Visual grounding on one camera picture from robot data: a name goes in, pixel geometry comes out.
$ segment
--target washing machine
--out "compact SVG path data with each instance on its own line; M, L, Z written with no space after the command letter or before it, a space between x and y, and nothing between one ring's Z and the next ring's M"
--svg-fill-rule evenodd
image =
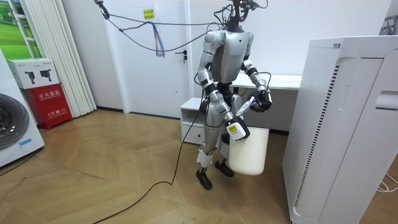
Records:
M0 167L43 146L32 114L0 50Z

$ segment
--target wooden floor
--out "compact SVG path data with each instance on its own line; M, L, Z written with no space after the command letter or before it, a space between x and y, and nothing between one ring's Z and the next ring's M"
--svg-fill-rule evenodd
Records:
M41 132L44 149L0 177L1 224L93 223L118 212L155 182L171 181L181 141L177 120L100 110ZM158 185L135 207L102 223L287 224L281 168L286 141L270 135L260 176L230 179L211 167L210 191L195 177L198 146L186 144L172 187ZM392 169L398 170L397 161ZM376 194L361 224L397 223L397 193Z

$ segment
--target white bucket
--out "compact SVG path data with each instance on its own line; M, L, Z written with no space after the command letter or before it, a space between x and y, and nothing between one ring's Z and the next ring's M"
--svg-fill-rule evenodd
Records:
M229 167L240 174L260 175L266 165L269 129L249 130L247 139L229 143Z

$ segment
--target green picture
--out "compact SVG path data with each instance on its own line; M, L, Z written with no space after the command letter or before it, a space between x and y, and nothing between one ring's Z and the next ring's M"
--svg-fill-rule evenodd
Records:
M18 1L14 2L16 2L17 13L23 14L21 4ZM33 37L26 19L20 21L26 36ZM31 44L36 57L41 57L36 42L31 41ZM11 14L10 5L5 0L0 0L0 49L6 59L31 58L17 21Z

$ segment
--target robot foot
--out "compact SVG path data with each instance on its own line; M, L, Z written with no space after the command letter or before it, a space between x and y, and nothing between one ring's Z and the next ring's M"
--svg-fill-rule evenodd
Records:
M215 167L227 177L233 177L235 175L235 173L224 162L220 163L217 161Z
M200 184L202 185L202 187L206 190L210 190L213 188L213 184L211 184L211 181L209 180L209 178L207 178L206 173L202 173L197 170L197 177L199 179Z

